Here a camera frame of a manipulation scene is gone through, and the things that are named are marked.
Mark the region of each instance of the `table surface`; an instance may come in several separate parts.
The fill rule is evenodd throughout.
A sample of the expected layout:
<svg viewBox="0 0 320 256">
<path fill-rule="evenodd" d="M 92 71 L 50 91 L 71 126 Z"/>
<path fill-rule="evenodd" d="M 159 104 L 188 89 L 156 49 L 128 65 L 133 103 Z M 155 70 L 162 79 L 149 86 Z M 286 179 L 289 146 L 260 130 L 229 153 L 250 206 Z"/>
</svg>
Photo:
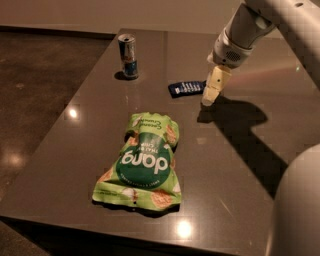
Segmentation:
<svg viewBox="0 0 320 256">
<path fill-rule="evenodd" d="M 206 58 L 217 35 L 119 34 L 124 32 L 137 38 L 140 77 L 126 81 L 115 75 L 121 67 L 115 38 L 2 200 L 0 216 L 264 255 L 281 175 L 298 154 L 319 143 L 320 97 L 312 80 L 284 40 L 264 38 L 233 70 L 223 96 L 204 108 L 201 95 L 172 99 L 167 86 L 206 79 Z M 179 124 L 178 212 L 152 218 L 91 201 L 97 178 L 117 159 L 127 122 L 137 112 L 167 114 Z"/>
</svg>

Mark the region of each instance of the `snack bag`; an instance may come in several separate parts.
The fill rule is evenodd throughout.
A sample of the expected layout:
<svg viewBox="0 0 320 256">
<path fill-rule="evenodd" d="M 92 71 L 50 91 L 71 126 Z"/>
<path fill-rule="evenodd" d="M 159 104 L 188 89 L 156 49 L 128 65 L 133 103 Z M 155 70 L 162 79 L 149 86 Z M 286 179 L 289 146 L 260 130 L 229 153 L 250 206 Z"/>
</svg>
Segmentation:
<svg viewBox="0 0 320 256">
<path fill-rule="evenodd" d="M 120 157 L 97 181 L 96 202 L 163 211 L 181 202 L 173 148 L 179 128 L 168 116 L 133 114 Z"/>
</svg>

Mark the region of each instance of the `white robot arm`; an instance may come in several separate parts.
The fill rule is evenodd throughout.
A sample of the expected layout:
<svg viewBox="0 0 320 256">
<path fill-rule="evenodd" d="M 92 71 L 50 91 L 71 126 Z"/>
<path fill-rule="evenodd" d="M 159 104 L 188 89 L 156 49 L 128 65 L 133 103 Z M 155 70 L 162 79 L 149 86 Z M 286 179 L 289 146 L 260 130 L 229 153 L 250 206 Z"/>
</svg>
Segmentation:
<svg viewBox="0 0 320 256">
<path fill-rule="evenodd" d="M 309 0 L 245 0 L 208 56 L 208 62 L 220 69 L 224 66 L 224 72 L 218 79 L 217 72 L 209 74 L 202 99 L 204 105 L 215 101 L 228 81 L 223 79 L 225 75 L 229 78 L 231 69 L 239 67 L 250 56 L 258 39 L 274 28 L 279 29 L 320 89 L 320 7 Z"/>
<path fill-rule="evenodd" d="M 320 0 L 245 0 L 208 56 L 209 61 L 218 65 L 213 74 L 217 74 L 221 65 L 229 71 L 240 66 L 250 56 L 257 40 L 275 27 L 320 89 Z M 214 102 L 218 95 L 214 92 L 217 88 L 221 90 L 227 81 L 216 76 L 212 75 L 207 82 L 205 105 Z M 223 84 L 217 86 L 218 80 Z M 280 182 L 267 256 L 319 254 L 319 183 L 320 144 L 294 160 Z"/>
</svg>

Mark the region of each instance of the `aluminum can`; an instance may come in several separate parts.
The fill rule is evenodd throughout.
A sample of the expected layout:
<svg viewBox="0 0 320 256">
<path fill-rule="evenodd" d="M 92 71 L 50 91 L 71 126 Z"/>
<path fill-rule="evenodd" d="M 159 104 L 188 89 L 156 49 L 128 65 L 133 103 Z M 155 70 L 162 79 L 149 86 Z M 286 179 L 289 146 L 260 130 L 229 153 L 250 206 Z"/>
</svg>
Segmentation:
<svg viewBox="0 0 320 256">
<path fill-rule="evenodd" d="M 129 79 L 136 79 L 139 76 L 136 57 L 136 38 L 131 34 L 122 34 L 118 37 L 122 71 Z"/>
</svg>

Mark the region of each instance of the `dark floor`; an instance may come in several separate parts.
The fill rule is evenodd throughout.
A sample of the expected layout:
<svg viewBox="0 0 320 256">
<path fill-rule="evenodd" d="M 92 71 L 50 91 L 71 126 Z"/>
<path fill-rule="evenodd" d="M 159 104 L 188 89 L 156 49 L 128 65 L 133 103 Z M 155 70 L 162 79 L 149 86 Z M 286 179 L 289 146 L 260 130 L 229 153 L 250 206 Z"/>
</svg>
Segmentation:
<svg viewBox="0 0 320 256">
<path fill-rule="evenodd" d="M 0 32 L 0 202 L 110 40 Z M 48 255 L 0 222 L 0 255 Z"/>
</svg>

